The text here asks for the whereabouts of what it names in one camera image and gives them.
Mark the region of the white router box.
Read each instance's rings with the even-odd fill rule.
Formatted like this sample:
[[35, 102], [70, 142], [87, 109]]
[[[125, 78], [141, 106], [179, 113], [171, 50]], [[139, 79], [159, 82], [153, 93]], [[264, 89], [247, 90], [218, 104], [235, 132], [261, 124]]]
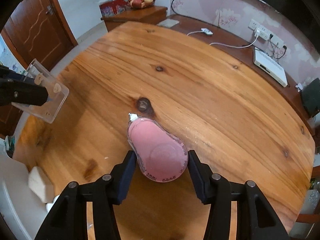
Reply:
[[285, 70], [265, 52], [255, 48], [253, 50], [253, 63], [275, 79], [283, 87], [287, 87], [288, 82]]

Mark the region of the red tissue box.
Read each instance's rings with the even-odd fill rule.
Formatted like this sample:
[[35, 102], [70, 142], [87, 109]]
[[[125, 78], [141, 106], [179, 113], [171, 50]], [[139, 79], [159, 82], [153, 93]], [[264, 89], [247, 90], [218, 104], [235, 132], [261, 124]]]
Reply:
[[126, 11], [125, 0], [109, 0], [99, 4], [102, 17], [112, 17]]

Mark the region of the fruit pile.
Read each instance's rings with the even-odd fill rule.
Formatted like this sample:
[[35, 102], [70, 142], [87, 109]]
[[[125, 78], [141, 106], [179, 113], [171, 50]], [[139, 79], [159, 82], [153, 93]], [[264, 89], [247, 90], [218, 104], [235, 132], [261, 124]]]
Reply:
[[144, 9], [154, 5], [156, 0], [128, 0], [127, 5], [131, 9]]

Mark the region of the wooden side cabinet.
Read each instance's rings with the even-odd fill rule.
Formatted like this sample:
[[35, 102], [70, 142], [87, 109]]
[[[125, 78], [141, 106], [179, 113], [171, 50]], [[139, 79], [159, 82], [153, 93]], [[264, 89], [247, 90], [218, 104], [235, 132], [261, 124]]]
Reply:
[[101, 20], [104, 21], [109, 32], [128, 21], [157, 25], [166, 18], [167, 7], [151, 6], [144, 9], [127, 10], [115, 16], [102, 17]]

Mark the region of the white plastic tray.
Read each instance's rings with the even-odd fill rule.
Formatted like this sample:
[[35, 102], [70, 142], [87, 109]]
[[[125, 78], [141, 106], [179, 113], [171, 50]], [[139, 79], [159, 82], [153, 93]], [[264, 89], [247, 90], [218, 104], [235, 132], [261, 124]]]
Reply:
[[17, 239], [34, 239], [48, 213], [28, 186], [29, 172], [23, 163], [1, 154], [1, 214]]

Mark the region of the clear plastic box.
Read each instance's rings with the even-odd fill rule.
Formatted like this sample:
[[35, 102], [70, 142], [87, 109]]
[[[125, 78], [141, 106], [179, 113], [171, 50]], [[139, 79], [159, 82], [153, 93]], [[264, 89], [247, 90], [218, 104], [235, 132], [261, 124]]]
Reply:
[[69, 89], [34, 59], [17, 83], [11, 104], [51, 124], [68, 94]]

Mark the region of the brown wooden door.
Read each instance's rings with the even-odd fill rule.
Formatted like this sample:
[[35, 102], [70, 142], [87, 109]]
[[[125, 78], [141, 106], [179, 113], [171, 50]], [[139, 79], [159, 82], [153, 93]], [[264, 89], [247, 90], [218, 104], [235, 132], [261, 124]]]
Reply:
[[1, 31], [1, 64], [21, 72], [36, 59], [51, 71], [77, 45], [58, 0], [23, 0]]

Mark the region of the black speaker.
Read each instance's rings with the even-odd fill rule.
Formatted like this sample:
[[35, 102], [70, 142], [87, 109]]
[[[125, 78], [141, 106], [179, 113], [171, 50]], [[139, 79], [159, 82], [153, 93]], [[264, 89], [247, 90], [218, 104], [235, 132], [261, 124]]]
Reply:
[[314, 117], [320, 110], [320, 80], [314, 79], [301, 91], [301, 100], [308, 116]]

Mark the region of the white power strip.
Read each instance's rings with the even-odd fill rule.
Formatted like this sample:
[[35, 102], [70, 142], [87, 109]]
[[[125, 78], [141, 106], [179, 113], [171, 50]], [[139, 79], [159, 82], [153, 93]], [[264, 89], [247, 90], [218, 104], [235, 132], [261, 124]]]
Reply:
[[253, 32], [253, 39], [256, 39], [253, 45], [259, 47], [261, 50], [287, 50], [287, 46], [285, 45], [284, 41], [258, 21], [251, 19], [248, 24], [248, 28]]

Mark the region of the pink pear-shaped tape dispenser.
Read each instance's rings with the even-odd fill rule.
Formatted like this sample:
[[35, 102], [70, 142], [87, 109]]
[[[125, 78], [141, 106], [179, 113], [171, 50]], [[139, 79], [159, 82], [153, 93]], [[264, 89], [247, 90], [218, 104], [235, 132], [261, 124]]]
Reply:
[[183, 141], [153, 119], [130, 113], [127, 139], [142, 174], [150, 180], [167, 183], [187, 168], [188, 151]]

